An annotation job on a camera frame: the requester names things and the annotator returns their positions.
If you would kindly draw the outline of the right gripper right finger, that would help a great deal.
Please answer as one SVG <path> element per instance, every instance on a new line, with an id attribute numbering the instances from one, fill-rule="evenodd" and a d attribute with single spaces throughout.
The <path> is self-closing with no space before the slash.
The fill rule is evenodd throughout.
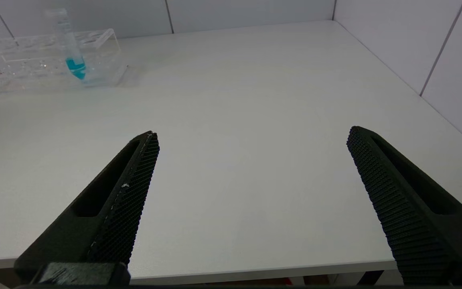
<path id="1" fill-rule="evenodd" d="M 462 203 L 372 130 L 346 144 L 403 283 L 462 287 Z"/>

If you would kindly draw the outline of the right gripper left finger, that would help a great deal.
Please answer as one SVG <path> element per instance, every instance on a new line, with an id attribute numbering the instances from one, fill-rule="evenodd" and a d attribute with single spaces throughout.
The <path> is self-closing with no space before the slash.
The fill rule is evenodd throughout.
<path id="1" fill-rule="evenodd" d="M 24 287 L 126 287 L 160 146 L 134 137 L 18 257 Z"/>

